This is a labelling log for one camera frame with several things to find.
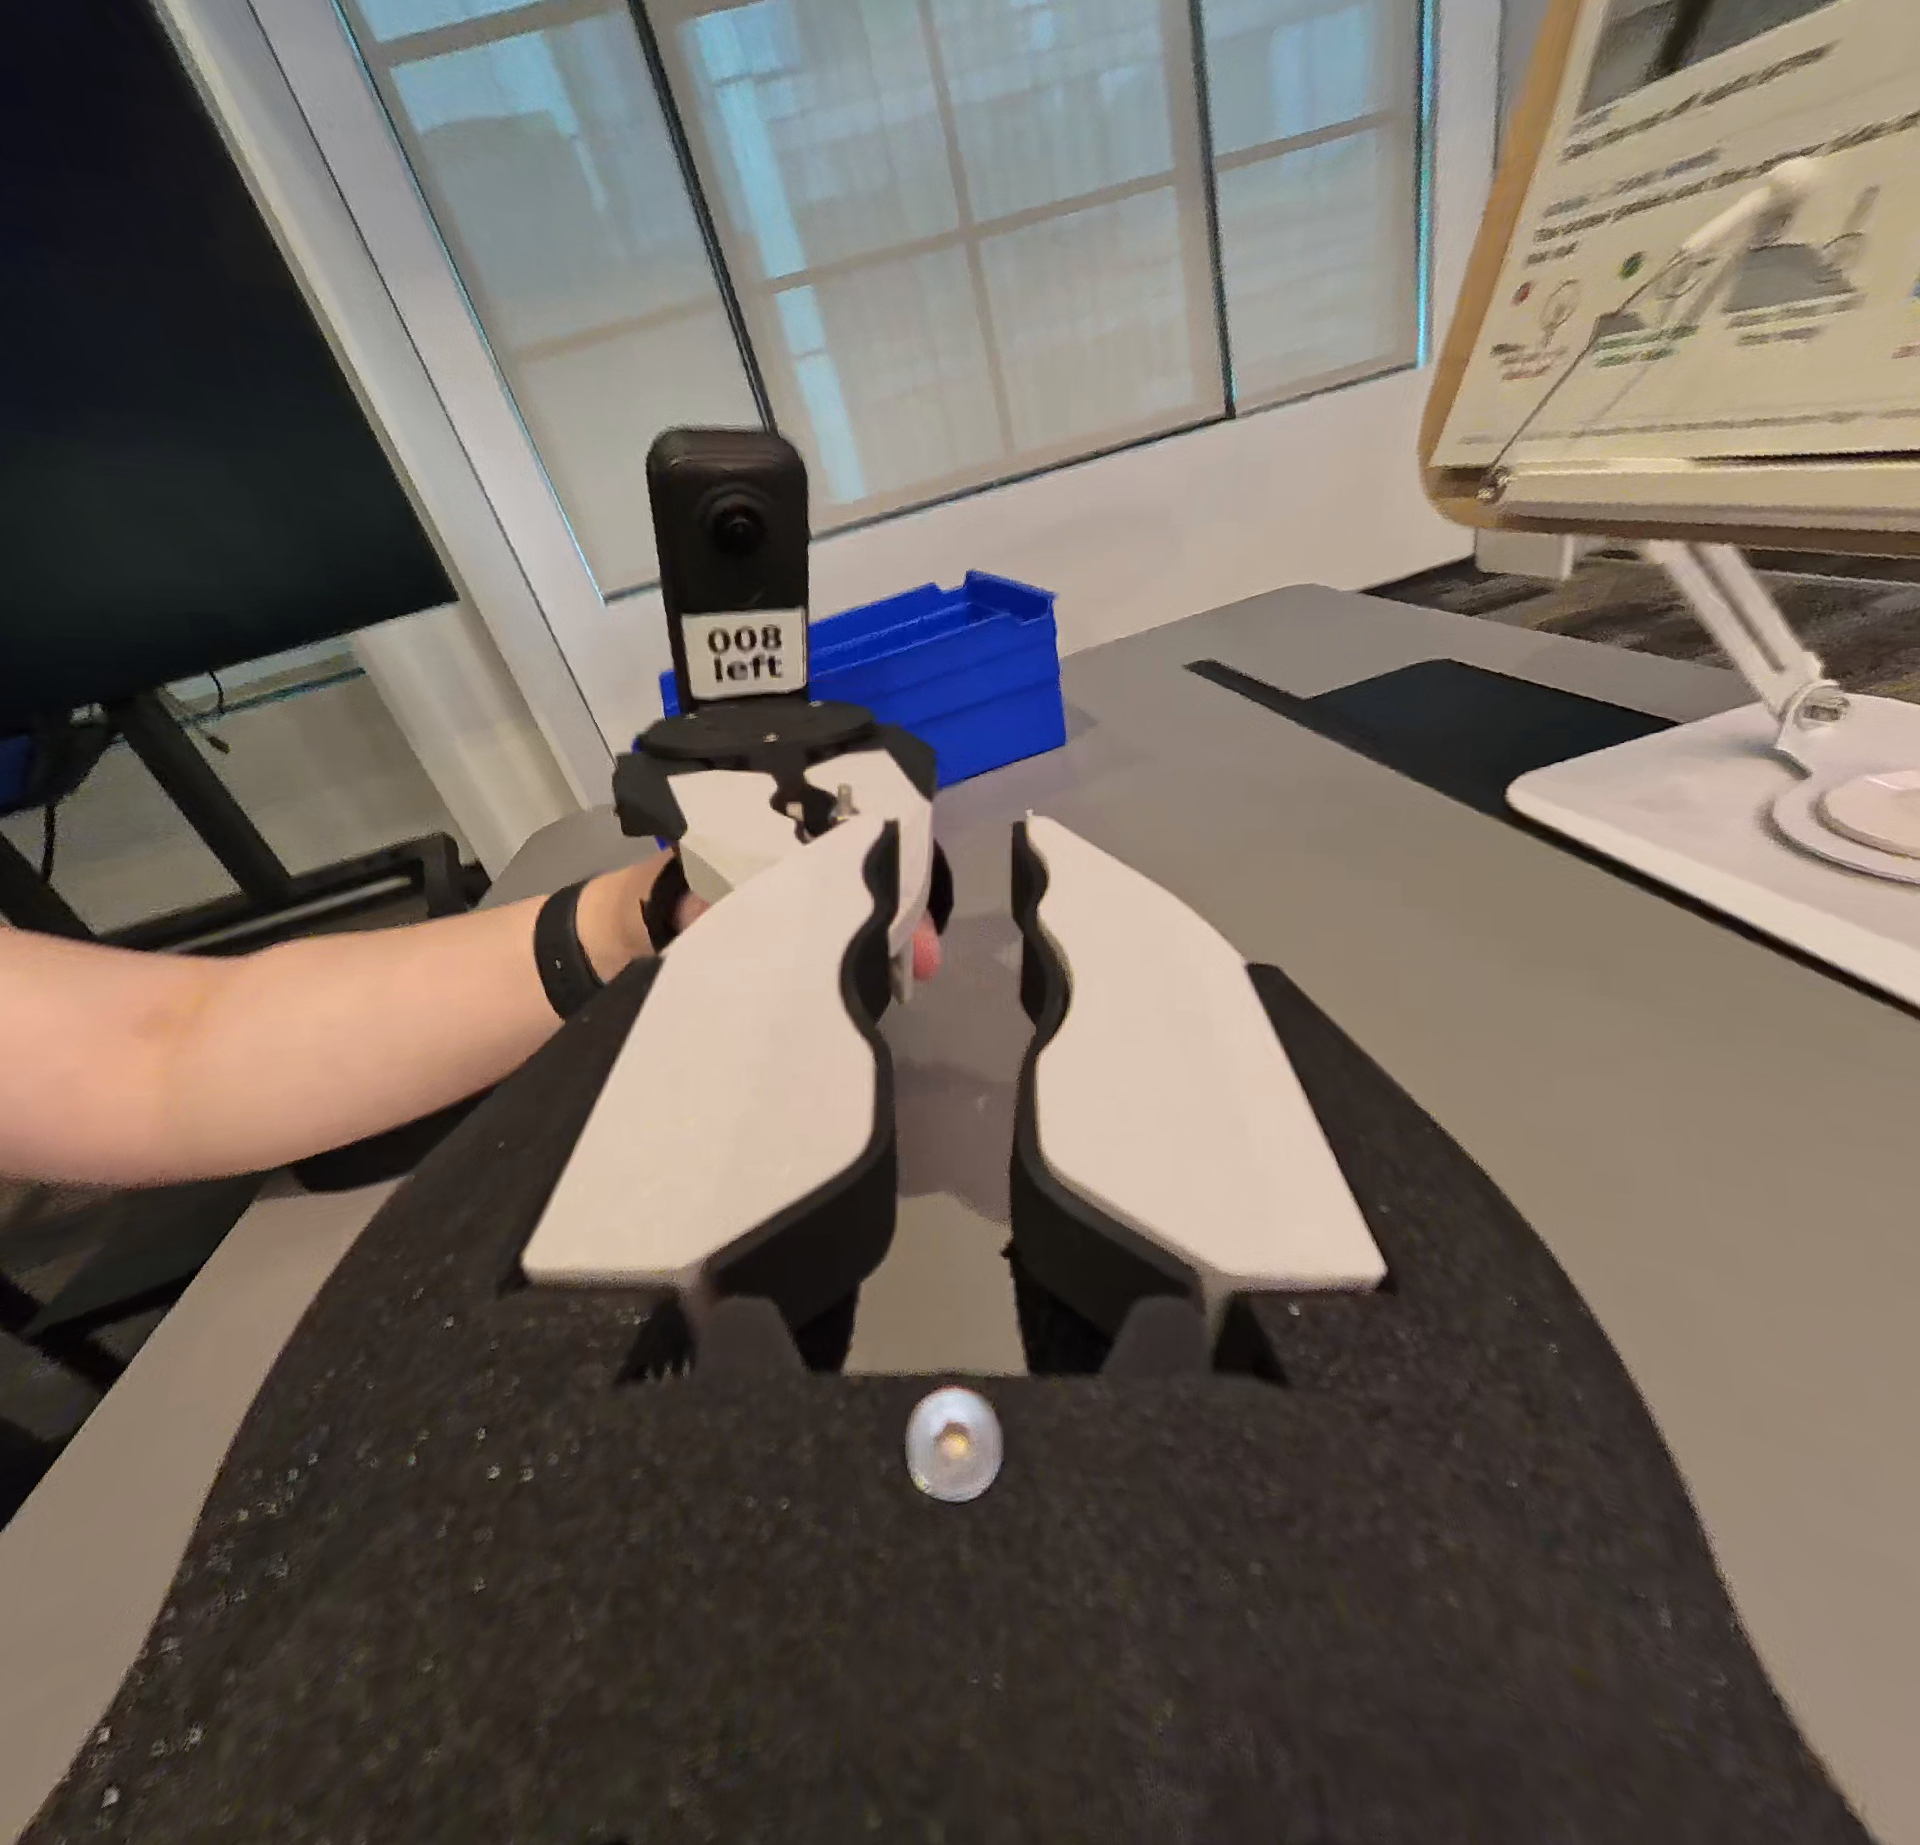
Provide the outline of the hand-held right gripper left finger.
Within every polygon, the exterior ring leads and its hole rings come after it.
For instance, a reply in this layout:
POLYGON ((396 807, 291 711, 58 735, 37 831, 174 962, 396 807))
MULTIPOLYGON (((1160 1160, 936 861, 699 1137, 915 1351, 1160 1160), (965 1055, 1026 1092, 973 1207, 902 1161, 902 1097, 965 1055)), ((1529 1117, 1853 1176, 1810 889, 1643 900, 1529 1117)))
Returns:
POLYGON ((848 821, 677 937, 526 1246, 530 1285, 761 1298, 805 1327, 897 1224, 899 827, 848 821))

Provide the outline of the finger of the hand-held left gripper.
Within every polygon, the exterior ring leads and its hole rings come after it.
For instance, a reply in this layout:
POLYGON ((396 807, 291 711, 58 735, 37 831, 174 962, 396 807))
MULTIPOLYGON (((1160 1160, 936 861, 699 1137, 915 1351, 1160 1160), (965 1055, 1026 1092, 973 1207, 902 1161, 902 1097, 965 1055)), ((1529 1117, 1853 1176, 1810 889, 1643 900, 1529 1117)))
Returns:
POLYGON ((680 810, 675 834, 689 895, 726 899, 746 880, 794 856, 844 817, 844 792, 773 771, 698 770, 672 774, 669 792, 680 810))
POLYGON ((915 997, 916 944, 931 918, 933 818, 931 799, 913 778, 844 778, 853 784, 857 814, 893 824, 897 843, 897 907, 887 923, 887 962, 896 1000, 915 997))

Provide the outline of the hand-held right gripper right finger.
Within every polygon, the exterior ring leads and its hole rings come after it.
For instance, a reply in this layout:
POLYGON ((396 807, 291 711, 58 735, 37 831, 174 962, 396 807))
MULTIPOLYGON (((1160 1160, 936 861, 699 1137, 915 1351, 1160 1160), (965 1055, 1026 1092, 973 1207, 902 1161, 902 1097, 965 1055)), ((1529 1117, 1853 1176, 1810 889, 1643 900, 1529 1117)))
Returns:
POLYGON ((1172 1303, 1209 1354, 1248 1298, 1384 1290, 1387 1260, 1268 1007, 1276 975, 1041 814, 1012 831, 1012 912, 1029 1364, 1099 1364, 1141 1303, 1172 1303))

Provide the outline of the blue plastic parts bin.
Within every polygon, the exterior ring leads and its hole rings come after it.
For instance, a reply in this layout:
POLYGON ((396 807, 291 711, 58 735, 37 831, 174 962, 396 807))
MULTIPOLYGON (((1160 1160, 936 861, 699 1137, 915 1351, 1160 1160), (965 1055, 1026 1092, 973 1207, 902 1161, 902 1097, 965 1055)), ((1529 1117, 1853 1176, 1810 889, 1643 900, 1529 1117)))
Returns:
POLYGON ((946 786, 1065 743, 1050 592, 971 571, 823 618, 803 594, 783 568, 691 576, 666 603, 680 654, 660 677, 663 718, 631 750, 799 765, 876 748, 890 724, 927 748, 946 786))

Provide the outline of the person's left forearm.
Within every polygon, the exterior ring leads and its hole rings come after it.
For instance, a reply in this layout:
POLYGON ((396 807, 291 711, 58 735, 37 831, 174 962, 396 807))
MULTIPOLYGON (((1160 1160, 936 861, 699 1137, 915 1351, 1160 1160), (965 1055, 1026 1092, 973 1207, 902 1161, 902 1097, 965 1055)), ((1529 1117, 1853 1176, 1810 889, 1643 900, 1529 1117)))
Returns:
POLYGON ((235 959, 7 927, 5 1176, 235 1176, 462 1102, 557 1031, 536 919, 526 899, 235 959))

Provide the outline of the grey desk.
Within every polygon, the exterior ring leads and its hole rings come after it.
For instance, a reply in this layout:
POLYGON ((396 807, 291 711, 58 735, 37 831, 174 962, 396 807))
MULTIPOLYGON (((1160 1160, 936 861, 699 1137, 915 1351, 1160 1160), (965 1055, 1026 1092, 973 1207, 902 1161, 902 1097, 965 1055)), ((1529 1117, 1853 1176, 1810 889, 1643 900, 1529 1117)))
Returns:
POLYGON ((1392 1290, 990 1382, 942 1506, 918 1382, 511 1280, 616 993, 268 1366, 221 1256, 5 1529, 5 1840, 1916 1840, 1916 1016, 1242 693, 1428 658, 1730 688, 1321 588, 1072 658, 893 1020, 899 1232, 995 1210, 1061 818, 1284 969, 1392 1290))

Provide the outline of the person's left hand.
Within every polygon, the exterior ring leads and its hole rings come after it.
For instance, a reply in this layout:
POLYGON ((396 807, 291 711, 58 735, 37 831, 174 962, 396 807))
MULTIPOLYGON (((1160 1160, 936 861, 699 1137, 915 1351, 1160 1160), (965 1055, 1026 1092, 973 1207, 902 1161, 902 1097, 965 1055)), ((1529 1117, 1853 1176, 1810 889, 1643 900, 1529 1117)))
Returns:
POLYGON ((585 880, 574 899, 574 935, 588 966, 611 983, 706 912, 709 900, 686 882, 680 854, 666 848, 585 880))

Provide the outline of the black wrist band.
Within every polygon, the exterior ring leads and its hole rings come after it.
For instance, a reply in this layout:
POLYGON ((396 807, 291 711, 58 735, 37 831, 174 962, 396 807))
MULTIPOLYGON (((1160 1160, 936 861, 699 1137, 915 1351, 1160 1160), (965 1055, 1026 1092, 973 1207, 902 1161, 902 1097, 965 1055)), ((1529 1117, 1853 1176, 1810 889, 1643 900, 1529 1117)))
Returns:
POLYGON ((548 1005, 560 1020, 582 1011, 604 978, 578 933, 578 902, 588 880, 574 880, 541 900, 534 923, 534 962, 548 1005))

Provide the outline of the large paned window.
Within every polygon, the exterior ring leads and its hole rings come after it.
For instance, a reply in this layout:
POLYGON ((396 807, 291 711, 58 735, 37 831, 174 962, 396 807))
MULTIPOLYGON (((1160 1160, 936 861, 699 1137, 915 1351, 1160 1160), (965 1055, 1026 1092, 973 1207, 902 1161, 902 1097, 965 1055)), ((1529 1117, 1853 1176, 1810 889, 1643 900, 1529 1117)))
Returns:
POLYGON ((816 535, 1406 369, 1432 0, 331 0, 593 592, 643 453, 816 535))

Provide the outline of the black table mat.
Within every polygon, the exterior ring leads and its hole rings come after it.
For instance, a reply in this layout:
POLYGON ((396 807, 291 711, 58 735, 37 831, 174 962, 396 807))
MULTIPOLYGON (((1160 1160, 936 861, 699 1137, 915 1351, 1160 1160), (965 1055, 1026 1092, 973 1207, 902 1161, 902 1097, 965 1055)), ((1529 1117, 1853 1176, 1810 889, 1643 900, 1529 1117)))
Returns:
POLYGON ((1384 770, 1512 822, 1508 786, 1668 732, 1652 714, 1456 659, 1414 662, 1302 697, 1214 658, 1188 671, 1384 770))

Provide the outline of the black monitor stand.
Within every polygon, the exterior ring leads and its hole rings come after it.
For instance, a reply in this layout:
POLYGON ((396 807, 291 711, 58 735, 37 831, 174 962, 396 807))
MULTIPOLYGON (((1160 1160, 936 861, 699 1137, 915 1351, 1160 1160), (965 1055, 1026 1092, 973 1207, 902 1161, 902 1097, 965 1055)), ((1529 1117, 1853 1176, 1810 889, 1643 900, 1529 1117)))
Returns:
POLYGON ((352 918, 414 902, 447 918, 480 902, 489 875, 460 854, 452 834, 422 834, 341 861, 295 871, 217 775, 192 730, 169 702, 147 690, 93 718, 37 720, 5 738, 5 817, 35 810, 43 848, 29 858, 1 842, 1 914, 12 927, 137 952, 230 955, 328 935, 352 918), (53 887, 58 810, 105 750, 125 743, 180 818, 227 874, 230 890, 183 909, 96 930, 53 887))

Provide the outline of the white desktop board stand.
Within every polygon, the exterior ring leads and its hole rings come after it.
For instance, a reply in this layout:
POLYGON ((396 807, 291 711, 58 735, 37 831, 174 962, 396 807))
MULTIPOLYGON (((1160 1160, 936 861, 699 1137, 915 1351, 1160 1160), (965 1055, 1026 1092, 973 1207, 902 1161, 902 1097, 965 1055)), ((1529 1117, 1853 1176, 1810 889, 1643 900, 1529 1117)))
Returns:
POLYGON ((1846 690, 1727 542, 1637 545, 1749 703, 1515 775, 1528 822, 1918 1007, 1918 708, 1846 690))

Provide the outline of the large black monitor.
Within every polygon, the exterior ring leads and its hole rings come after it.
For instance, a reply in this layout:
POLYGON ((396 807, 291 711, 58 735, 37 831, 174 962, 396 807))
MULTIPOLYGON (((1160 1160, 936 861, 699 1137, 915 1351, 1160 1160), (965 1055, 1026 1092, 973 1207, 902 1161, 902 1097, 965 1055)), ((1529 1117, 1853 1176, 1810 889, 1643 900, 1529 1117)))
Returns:
POLYGON ((149 0, 1 0, 1 723, 454 600, 149 0))

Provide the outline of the wooden instruction board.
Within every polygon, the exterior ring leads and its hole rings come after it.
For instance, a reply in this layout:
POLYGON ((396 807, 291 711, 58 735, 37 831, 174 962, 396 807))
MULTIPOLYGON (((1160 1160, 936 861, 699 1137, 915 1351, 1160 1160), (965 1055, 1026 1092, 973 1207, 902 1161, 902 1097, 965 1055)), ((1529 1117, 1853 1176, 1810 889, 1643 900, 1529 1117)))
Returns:
POLYGON ((1548 0, 1420 435, 1512 529, 1916 546, 1916 0, 1548 0))

